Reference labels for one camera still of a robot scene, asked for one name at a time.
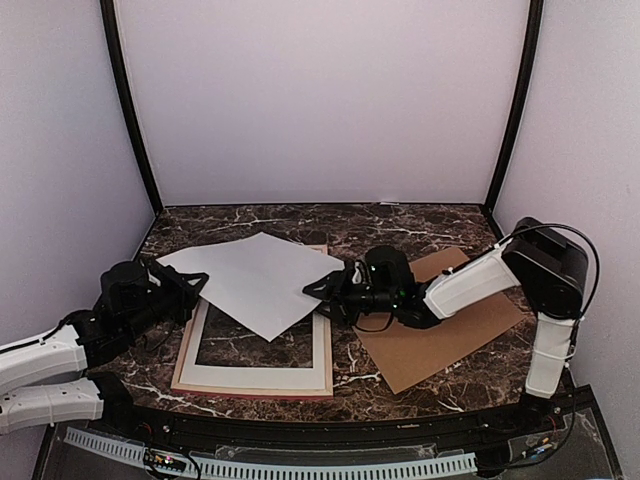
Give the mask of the landscape photo print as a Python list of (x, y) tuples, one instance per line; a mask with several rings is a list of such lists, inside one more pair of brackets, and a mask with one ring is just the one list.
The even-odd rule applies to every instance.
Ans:
[(318, 306), (303, 287), (344, 268), (328, 254), (263, 232), (181, 249), (158, 262), (180, 273), (207, 274), (200, 296), (267, 341)]

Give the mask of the brown cardboard backing board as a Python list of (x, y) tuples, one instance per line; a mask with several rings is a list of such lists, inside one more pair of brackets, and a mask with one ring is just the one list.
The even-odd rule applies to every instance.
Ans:
[(391, 391), (398, 394), (494, 340), (524, 314), (499, 293), (429, 329), (398, 322), (385, 328), (388, 318), (387, 314), (364, 316), (355, 333)]

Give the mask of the light wooden picture frame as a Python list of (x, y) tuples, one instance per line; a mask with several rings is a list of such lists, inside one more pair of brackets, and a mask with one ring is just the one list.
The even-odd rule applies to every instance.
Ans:
[[(171, 387), (176, 391), (235, 397), (318, 399), (333, 394), (331, 326), (315, 313), (318, 301), (303, 294), (310, 284), (343, 264), (323, 246), (305, 246), (259, 233), (226, 243), (189, 247), (160, 258), (180, 273), (208, 275), (187, 323)], [(197, 354), (207, 315), (218, 310), (272, 343), (311, 321), (308, 367), (204, 365)]]

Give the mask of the white mat board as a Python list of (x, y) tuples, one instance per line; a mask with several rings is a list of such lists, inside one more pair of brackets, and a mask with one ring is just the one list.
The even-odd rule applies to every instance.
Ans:
[(206, 316), (211, 305), (201, 301), (185, 327), (171, 380), (175, 391), (249, 398), (316, 399), (333, 395), (331, 328), (313, 314), (313, 366), (254, 368), (204, 366), (196, 363)]

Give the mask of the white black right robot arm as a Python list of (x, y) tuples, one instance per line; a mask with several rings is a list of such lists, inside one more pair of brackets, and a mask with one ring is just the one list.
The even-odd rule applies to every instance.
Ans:
[(546, 400), (556, 393), (595, 294), (586, 281), (588, 269), (600, 266), (596, 248), (565, 237), (568, 229), (525, 217), (478, 257), (426, 282), (415, 279), (402, 251), (377, 246), (302, 291), (325, 305), (325, 317), (348, 326), (364, 314), (387, 313), (406, 327), (429, 329), (494, 294), (521, 287), (537, 330), (525, 381), (528, 397), (511, 410), (510, 424), (530, 434), (549, 416)]

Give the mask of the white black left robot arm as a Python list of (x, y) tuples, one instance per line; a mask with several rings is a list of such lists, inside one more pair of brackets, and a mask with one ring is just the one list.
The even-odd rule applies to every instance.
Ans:
[(101, 293), (45, 333), (1, 348), (1, 432), (74, 420), (103, 420), (120, 436), (141, 427), (118, 376), (101, 371), (165, 320), (191, 319), (206, 273), (180, 273), (155, 260), (120, 262)]

